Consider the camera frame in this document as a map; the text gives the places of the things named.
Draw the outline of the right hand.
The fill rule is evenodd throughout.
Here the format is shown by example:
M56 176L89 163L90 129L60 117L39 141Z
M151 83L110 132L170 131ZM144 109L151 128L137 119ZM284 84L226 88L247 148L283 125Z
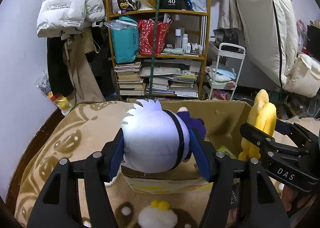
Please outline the right hand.
M294 191L293 189L291 189L288 186L284 186L282 196L281 196L281 201L285 207L285 211L291 210L292 202L296 198L297 195L298 195L298 193L296 191ZM310 198L309 195L301 198L300 201L297 203L297 207L301 208L303 206L303 204L306 201L308 201L309 198Z

